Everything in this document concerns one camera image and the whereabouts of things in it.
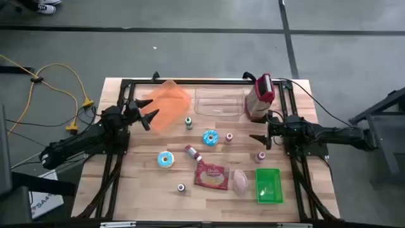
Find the orange translucent plastic tray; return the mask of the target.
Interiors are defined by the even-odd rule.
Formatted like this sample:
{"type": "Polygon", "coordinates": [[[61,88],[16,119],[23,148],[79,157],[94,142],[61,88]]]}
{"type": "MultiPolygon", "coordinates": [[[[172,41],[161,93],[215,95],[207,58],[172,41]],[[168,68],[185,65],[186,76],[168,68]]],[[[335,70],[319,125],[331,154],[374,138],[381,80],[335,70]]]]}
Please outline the orange translucent plastic tray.
{"type": "Polygon", "coordinates": [[[173,80],[166,80],[157,86],[146,99],[152,99],[153,102],[141,109],[143,113],[159,110],[150,123],[158,133],[168,131],[173,122],[183,118],[191,104],[191,97],[173,80]]]}

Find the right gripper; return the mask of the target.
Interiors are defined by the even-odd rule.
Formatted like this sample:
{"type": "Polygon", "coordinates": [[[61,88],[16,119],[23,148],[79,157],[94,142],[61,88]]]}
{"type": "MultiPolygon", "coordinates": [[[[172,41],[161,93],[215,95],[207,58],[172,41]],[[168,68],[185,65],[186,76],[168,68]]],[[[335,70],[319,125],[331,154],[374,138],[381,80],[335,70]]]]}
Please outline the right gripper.
{"type": "Polygon", "coordinates": [[[252,120],[253,123],[265,124],[267,122],[267,137],[264,135],[253,135],[250,134],[249,137],[259,141],[262,144],[266,144],[267,149],[271,149],[272,140],[275,136],[282,137],[282,128],[285,126],[285,120],[281,113],[268,110],[266,115],[263,115],[260,118],[255,118],[252,120]]]}

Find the black aluminium table frame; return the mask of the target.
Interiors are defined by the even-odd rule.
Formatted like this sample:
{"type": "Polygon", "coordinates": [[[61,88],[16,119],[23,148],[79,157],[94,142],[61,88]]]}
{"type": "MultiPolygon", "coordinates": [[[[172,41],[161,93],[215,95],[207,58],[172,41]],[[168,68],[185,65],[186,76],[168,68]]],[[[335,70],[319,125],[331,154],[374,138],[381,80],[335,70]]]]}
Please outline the black aluminium table frame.
{"type": "Polygon", "coordinates": [[[220,88],[243,89],[246,95],[252,82],[242,79],[178,80],[183,90],[191,97],[187,116],[193,121],[193,128],[187,130],[184,119],[173,122],[168,131],[157,133],[145,131],[136,123],[130,128],[130,140],[123,157],[121,173],[111,192],[116,199],[104,200],[104,211],[112,212],[115,220],[156,221],[201,221],[208,222],[297,222],[299,211],[295,185],[292,178],[290,159],[280,144],[265,147],[249,137],[263,135],[266,125],[252,123],[243,114],[237,117],[206,117],[194,111],[196,89],[220,88]],[[216,146],[203,143],[203,134],[216,130],[219,141],[216,146]],[[230,144],[225,143],[228,133],[233,134],[230,144]],[[194,184],[195,161],[185,152],[190,144],[202,155],[204,161],[230,170],[243,170],[249,180],[244,195],[237,195],[233,189],[226,191],[209,189],[194,184]],[[162,151],[169,151],[175,157],[170,168],[158,166],[157,157],[162,151]],[[266,151],[261,163],[254,161],[254,155],[266,151]],[[256,198],[255,171],[257,168],[280,170],[283,203],[260,204],[256,198]],[[184,192],[177,186],[185,185],[184,192]]]}

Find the black metal stand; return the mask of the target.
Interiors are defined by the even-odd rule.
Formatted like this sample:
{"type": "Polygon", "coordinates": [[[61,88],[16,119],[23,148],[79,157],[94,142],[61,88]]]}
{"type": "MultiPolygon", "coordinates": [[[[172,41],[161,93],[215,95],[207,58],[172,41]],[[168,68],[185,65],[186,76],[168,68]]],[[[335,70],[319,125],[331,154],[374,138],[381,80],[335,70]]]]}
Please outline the black metal stand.
{"type": "Polygon", "coordinates": [[[377,145],[382,174],[375,183],[405,185],[405,87],[390,92],[386,98],[349,119],[356,125],[368,122],[377,145]]]}

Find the green plastic basket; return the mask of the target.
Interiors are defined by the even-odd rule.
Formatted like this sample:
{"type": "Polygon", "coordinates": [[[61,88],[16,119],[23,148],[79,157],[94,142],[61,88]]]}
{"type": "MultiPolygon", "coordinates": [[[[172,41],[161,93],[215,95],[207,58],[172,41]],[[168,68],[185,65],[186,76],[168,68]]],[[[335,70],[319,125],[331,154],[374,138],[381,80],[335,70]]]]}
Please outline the green plastic basket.
{"type": "Polygon", "coordinates": [[[282,204],[284,202],[279,169],[256,169],[256,196],[260,204],[282,204]]]}

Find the pink sugared toy bun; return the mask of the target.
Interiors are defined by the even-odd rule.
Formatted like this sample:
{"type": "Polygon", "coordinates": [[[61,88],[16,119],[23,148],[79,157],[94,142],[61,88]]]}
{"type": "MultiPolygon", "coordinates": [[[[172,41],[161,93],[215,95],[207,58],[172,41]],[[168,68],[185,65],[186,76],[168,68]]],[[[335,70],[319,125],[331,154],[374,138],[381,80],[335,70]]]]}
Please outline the pink sugared toy bun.
{"type": "Polygon", "coordinates": [[[235,170],[233,176],[233,188],[236,194],[242,196],[248,188],[248,179],[242,170],[235,170]]]}

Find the red popcorn packet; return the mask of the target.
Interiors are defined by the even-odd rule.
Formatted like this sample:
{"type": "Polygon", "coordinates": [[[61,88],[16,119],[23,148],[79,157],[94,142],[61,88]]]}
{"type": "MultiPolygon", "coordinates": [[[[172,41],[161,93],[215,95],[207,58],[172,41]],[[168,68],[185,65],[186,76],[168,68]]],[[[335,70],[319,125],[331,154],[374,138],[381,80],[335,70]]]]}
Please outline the red popcorn packet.
{"type": "Polygon", "coordinates": [[[227,190],[229,168],[200,161],[195,171],[194,184],[211,189],[227,190]]]}

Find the white printed box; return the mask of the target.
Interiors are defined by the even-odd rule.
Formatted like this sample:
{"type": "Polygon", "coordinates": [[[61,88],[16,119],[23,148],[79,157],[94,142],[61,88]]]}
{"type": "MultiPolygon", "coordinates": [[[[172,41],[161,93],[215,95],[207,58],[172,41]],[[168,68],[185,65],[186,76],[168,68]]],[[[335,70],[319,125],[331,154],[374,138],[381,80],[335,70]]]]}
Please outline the white printed box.
{"type": "Polygon", "coordinates": [[[33,220],[64,204],[62,195],[29,191],[28,196],[33,220]]]}

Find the blue iced toy donut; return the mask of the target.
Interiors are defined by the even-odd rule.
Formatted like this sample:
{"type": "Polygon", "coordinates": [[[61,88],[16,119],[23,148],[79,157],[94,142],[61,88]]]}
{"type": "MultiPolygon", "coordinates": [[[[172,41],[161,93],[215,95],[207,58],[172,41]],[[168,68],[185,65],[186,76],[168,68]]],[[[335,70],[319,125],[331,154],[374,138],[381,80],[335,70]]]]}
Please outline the blue iced toy donut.
{"type": "Polygon", "coordinates": [[[207,130],[203,136],[203,143],[207,146],[216,146],[219,141],[219,135],[216,130],[207,130]]]}
{"type": "Polygon", "coordinates": [[[157,157],[157,163],[161,168],[170,168],[175,163],[175,157],[169,151],[162,151],[157,157]]]}

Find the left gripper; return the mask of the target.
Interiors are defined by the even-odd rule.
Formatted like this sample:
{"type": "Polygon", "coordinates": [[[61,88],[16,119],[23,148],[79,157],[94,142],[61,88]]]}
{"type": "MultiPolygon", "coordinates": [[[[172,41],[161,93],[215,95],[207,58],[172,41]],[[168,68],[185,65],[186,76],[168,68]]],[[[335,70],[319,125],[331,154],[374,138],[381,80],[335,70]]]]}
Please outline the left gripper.
{"type": "Polygon", "coordinates": [[[135,122],[140,122],[145,130],[150,130],[150,123],[153,118],[158,114],[159,109],[147,113],[143,116],[140,111],[141,108],[146,107],[152,103],[152,99],[127,101],[125,103],[125,109],[123,111],[122,122],[124,126],[132,125],[135,122]]]}

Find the black flat floor bar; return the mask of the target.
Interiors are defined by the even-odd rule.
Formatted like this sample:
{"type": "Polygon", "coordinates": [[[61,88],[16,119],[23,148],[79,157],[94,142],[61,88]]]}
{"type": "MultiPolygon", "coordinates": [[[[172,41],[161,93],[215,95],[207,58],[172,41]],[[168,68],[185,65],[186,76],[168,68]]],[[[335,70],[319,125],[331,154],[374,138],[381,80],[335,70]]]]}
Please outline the black flat floor bar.
{"type": "Polygon", "coordinates": [[[18,66],[0,66],[0,73],[12,73],[12,74],[27,74],[34,73],[35,69],[31,67],[20,68],[18,66]]]}

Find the clear plastic bin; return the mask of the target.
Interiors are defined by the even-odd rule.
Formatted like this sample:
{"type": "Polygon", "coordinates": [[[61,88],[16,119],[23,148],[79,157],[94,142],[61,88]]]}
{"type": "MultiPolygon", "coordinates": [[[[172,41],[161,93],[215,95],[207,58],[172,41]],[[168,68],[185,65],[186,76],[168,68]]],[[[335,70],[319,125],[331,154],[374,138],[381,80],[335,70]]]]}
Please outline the clear plastic bin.
{"type": "Polygon", "coordinates": [[[244,114],[244,97],[243,89],[196,89],[194,111],[206,117],[238,117],[244,114]]]}

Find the black slanted bar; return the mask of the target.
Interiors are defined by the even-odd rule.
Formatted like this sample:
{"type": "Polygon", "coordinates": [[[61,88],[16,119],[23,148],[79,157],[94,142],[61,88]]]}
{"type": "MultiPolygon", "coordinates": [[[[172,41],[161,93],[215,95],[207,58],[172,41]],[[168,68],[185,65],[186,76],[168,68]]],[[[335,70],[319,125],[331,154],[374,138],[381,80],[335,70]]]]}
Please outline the black slanted bar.
{"type": "Polygon", "coordinates": [[[27,174],[12,172],[13,189],[25,186],[29,191],[51,193],[62,196],[74,196],[76,184],[61,180],[51,180],[42,177],[34,177],[27,174]]]}

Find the dark red food colouring bottle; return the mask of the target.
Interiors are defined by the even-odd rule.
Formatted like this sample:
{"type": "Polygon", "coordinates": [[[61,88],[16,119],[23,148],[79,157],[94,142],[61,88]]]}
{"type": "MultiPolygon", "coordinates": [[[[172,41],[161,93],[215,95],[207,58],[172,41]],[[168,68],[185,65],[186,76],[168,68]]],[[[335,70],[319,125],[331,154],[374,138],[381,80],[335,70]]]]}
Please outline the dark red food colouring bottle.
{"type": "Polygon", "coordinates": [[[185,151],[193,158],[196,162],[200,162],[202,160],[202,156],[190,145],[186,145],[185,151]]]}

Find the person's leg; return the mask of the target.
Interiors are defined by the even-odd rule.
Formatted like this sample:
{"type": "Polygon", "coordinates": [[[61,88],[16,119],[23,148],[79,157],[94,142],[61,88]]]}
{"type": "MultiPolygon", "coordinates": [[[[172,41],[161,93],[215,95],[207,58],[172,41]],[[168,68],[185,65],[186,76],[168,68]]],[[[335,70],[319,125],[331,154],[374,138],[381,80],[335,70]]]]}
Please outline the person's leg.
{"type": "Polygon", "coordinates": [[[34,12],[39,10],[39,3],[35,0],[16,0],[16,1],[18,1],[20,4],[22,4],[28,10],[31,10],[34,12]]]}

